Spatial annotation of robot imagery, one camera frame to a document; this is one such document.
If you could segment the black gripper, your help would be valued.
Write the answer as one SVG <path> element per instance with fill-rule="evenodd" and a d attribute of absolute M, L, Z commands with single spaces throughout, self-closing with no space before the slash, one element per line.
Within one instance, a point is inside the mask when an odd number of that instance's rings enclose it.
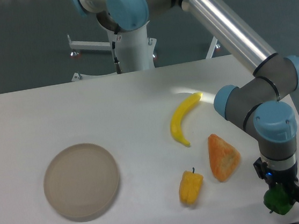
<path fill-rule="evenodd" d="M 299 181 L 297 178 L 298 165 L 296 153 L 285 160 L 270 160 L 266 157 L 258 158 L 253 167 L 260 179 L 266 184 L 272 186 L 274 184 L 289 185 L 292 184 L 291 197 L 294 202 L 299 203 Z"/>

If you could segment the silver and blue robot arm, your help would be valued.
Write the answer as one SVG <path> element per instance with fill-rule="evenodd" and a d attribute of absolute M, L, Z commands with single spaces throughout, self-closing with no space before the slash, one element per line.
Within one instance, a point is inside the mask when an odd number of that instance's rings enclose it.
<path fill-rule="evenodd" d="M 221 88 L 214 109 L 258 141 L 260 157 L 253 166 L 269 186 L 265 205 L 274 210 L 278 204 L 299 203 L 297 122 L 283 101 L 299 88 L 299 57 L 278 54 L 222 0 L 71 1 L 80 15 L 94 13 L 108 32 L 118 74 L 154 67 L 152 40 L 144 33 L 150 20 L 175 6 L 199 20 L 253 74 L 241 88 Z"/>

